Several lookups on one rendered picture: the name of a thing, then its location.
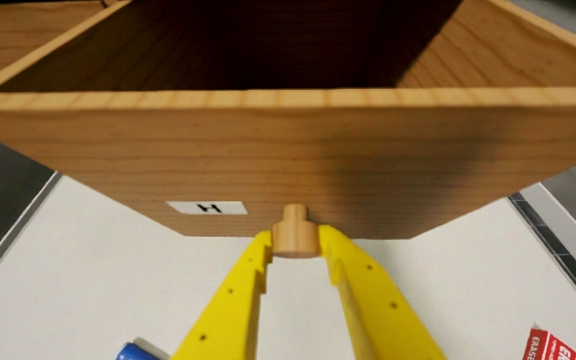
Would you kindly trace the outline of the blue aa battery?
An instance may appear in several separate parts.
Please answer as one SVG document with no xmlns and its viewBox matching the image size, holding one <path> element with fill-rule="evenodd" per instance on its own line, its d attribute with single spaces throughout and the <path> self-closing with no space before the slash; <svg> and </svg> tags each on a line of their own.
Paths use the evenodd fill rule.
<svg viewBox="0 0 576 360">
<path fill-rule="evenodd" d="M 115 353 L 113 360 L 159 360 L 131 342 L 124 343 Z"/>
</svg>

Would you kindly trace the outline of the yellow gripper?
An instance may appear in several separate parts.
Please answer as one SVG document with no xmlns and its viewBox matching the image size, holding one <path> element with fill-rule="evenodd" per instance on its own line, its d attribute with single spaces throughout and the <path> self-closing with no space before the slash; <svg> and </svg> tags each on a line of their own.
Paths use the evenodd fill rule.
<svg viewBox="0 0 576 360">
<path fill-rule="evenodd" d="M 449 360 L 385 268 L 337 229 L 318 226 L 355 360 Z M 257 360 L 271 251 L 272 231 L 260 232 L 169 360 Z"/>
</svg>

